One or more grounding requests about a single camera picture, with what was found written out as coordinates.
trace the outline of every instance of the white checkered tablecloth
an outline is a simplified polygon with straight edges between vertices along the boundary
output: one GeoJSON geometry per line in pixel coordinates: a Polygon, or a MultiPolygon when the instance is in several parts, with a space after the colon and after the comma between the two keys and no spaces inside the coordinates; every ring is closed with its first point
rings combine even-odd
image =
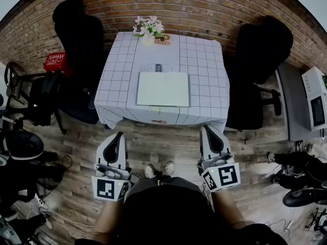
{"type": "Polygon", "coordinates": [[[100,122],[110,128],[123,117],[151,124],[206,123],[224,130],[229,107],[229,80],[221,45],[170,34],[170,45],[142,45],[132,32],[119,32],[102,72],[95,98],[100,122]],[[162,64],[163,71],[189,74],[190,107],[136,104],[140,71],[162,64]]]}

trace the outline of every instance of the brick wall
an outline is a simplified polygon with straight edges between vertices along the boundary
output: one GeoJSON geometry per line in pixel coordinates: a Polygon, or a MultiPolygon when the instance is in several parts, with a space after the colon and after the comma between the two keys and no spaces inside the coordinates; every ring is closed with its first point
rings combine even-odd
{"type": "MultiPolygon", "coordinates": [[[[28,73],[42,71],[46,56],[62,51],[52,13],[64,0],[21,0],[0,22],[0,61],[15,61],[28,73]]],[[[87,14],[98,17],[108,53],[119,31],[131,31],[137,15],[157,15],[167,33],[216,39],[233,52],[245,23],[264,15],[284,22],[294,35],[287,61],[327,73],[327,33],[297,0],[84,0],[87,14]]]]}

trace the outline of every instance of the chair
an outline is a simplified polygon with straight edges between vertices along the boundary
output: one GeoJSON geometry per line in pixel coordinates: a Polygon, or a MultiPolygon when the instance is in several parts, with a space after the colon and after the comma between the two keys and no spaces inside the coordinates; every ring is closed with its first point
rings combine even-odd
{"type": "Polygon", "coordinates": [[[238,130],[256,130],[263,125],[263,105],[274,105],[281,115],[279,93],[271,90],[271,99],[261,98],[261,89],[269,76],[290,55],[292,32],[279,20],[265,16],[262,25],[245,24],[239,31],[234,58],[227,71],[230,82],[230,106],[226,126],[238,130]]]}
{"type": "Polygon", "coordinates": [[[59,73],[52,75],[48,72],[37,75],[20,76],[17,72],[18,69],[22,71],[22,68],[14,62],[9,62],[5,69],[5,83],[8,87],[6,115],[21,113],[23,114],[24,119],[31,120],[35,126],[49,126],[51,115],[54,113],[61,132],[66,134],[57,107],[59,73]],[[31,78],[39,76],[43,77],[31,80],[31,78]],[[29,95],[27,95],[23,90],[23,84],[25,81],[32,82],[29,95]],[[10,108],[9,105],[11,99],[15,99],[24,104],[19,100],[20,96],[28,101],[27,108],[10,108]]]}
{"type": "Polygon", "coordinates": [[[73,68],[59,92],[59,108],[89,124],[98,121],[95,92],[101,77],[104,36],[101,21],[83,13],[83,0],[66,0],[53,13],[55,31],[73,68]]]}

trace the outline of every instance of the table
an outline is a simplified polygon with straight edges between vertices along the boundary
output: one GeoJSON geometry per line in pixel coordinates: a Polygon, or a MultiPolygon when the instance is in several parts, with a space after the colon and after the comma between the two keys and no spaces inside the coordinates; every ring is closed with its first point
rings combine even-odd
{"type": "Polygon", "coordinates": [[[299,69],[283,62],[275,73],[281,92],[287,137],[273,136],[259,140],[247,140],[246,144],[319,138],[321,136],[320,130],[311,131],[307,95],[299,69]]]}
{"type": "Polygon", "coordinates": [[[99,120],[110,128],[124,118],[150,124],[208,123],[224,130],[229,107],[229,80],[221,45],[215,40],[168,35],[169,45],[144,46],[132,32],[119,32],[108,55],[95,96],[99,120]],[[189,75],[190,107],[136,104],[140,71],[189,75]]]}

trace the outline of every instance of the white paper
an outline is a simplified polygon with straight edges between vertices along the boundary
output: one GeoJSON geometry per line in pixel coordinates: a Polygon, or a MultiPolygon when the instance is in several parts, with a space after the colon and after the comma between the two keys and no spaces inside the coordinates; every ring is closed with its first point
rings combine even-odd
{"type": "Polygon", "coordinates": [[[137,104],[188,107],[188,75],[181,72],[140,72],[137,104]]]}

